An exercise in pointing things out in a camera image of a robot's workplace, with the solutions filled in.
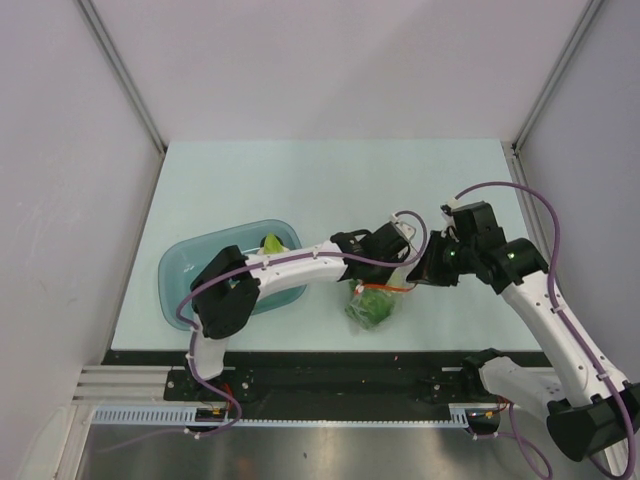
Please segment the fake white cauliflower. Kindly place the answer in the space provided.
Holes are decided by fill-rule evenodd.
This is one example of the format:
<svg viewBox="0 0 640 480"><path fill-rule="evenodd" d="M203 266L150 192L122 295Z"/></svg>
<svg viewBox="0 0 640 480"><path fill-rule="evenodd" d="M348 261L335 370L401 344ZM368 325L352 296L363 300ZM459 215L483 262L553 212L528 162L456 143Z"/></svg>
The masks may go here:
<svg viewBox="0 0 640 480"><path fill-rule="evenodd" d="M268 233L260 243L257 251L258 255L274 255L288 252L289 248L285 246L283 241L274 233Z"/></svg>

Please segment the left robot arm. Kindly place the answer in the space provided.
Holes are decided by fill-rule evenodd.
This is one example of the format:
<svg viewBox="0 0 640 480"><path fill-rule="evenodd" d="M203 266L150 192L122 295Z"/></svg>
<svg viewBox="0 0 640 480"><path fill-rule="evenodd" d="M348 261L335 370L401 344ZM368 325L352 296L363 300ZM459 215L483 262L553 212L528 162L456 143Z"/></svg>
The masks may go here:
<svg viewBox="0 0 640 480"><path fill-rule="evenodd" d="M309 248L249 255L235 245L221 250L196 277L186 306L194 313L186 387L197 398L214 397L229 338L248 323L258 302L314 282L357 280L383 284L415 261L416 229L391 220L376 231L339 232Z"/></svg>

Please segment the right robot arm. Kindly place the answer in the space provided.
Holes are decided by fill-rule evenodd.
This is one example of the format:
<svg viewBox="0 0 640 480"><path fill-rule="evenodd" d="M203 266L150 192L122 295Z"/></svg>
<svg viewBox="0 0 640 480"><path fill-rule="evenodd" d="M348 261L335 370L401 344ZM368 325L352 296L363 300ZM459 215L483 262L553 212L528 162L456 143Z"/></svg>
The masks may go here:
<svg viewBox="0 0 640 480"><path fill-rule="evenodd" d="M551 381L495 349L468 360L463 393L513 401L540 420L559 450L580 462L639 430L639 386L595 345L558 292L550 265L526 238L509 240L484 201L441 208L411 283L453 287L463 275L489 286L522 319L557 379Z"/></svg>

